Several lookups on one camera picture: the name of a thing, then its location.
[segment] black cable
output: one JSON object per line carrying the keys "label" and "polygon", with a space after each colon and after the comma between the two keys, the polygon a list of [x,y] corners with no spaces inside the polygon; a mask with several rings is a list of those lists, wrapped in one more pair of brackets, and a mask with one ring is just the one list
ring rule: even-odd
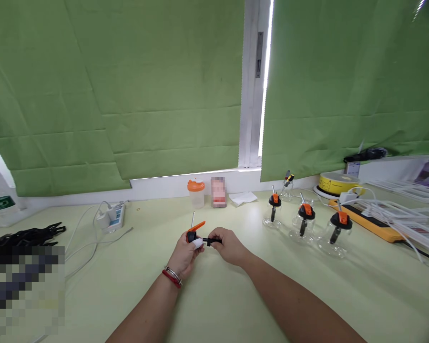
{"label": "black cable", "polygon": [[[410,244],[408,244],[407,242],[400,242],[400,243],[405,244],[406,246],[408,246],[409,248],[411,248],[411,245],[410,245]],[[418,248],[416,248],[416,250],[418,250],[418,252],[419,252],[421,255],[424,255],[424,256],[426,256],[427,258],[429,258],[429,254],[428,254],[428,253],[425,253],[424,251],[422,251],[422,250],[420,250],[420,249],[418,249]]]}

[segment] roller blind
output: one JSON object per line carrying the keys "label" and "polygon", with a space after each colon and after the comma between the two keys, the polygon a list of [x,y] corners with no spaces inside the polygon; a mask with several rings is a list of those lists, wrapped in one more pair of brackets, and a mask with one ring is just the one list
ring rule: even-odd
{"label": "roller blind", "polygon": [[63,1],[0,0],[0,154],[20,196],[130,187]]}
{"label": "roller blind", "polygon": [[429,0],[275,0],[262,181],[429,154]]}
{"label": "roller blind", "polygon": [[238,166],[244,1],[66,3],[123,179]]}
{"label": "roller blind", "polygon": [[0,153],[21,196],[238,163],[244,2],[0,1]]}

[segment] charger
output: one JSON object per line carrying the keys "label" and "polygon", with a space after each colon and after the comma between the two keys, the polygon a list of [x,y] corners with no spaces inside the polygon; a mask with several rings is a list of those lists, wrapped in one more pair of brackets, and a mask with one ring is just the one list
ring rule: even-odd
{"label": "charger", "polygon": [[343,205],[346,202],[350,202],[358,198],[356,193],[342,192],[340,198],[338,199],[340,205]]}

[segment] glass bottle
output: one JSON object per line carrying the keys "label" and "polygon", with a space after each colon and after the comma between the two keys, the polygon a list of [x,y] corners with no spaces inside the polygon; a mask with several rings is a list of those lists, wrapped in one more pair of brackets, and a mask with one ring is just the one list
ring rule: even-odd
{"label": "glass bottle", "polygon": [[293,188],[294,188],[294,182],[292,182],[292,181],[288,182],[288,181],[284,180],[283,181],[283,188],[282,188],[283,191],[280,194],[281,200],[286,201],[286,202],[290,202],[292,200],[292,197],[293,197],[293,195],[292,195],[292,189]]}
{"label": "glass bottle", "polygon": [[317,240],[318,247],[328,255],[344,258],[349,252],[348,237],[353,222],[341,211],[335,213],[327,222],[326,230]]}
{"label": "glass bottle", "polygon": [[278,194],[273,193],[268,200],[267,211],[264,214],[262,224],[265,226],[277,229],[280,227],[280,212],[281,212],[281,199]]}
{"label": "glass bottle", "polygon": [[316,213],[309,204],[301,204],[297,215],[292,220],[289,236],[298,243],[310,244],[314,240],[313,228]]}

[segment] forearm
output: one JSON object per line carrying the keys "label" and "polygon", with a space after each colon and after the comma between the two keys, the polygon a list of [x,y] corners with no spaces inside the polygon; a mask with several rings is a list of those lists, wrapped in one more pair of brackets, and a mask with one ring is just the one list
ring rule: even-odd
{"label": "forearm", "polygon": [[165,275],[159,275],[106,343],[162,342],[177,296],[178,288]]}
{"label": "forearm", "polygon": [[364,342],[338,314],[305,287],[250,254],[240,265],[287,338],[300,342]]}

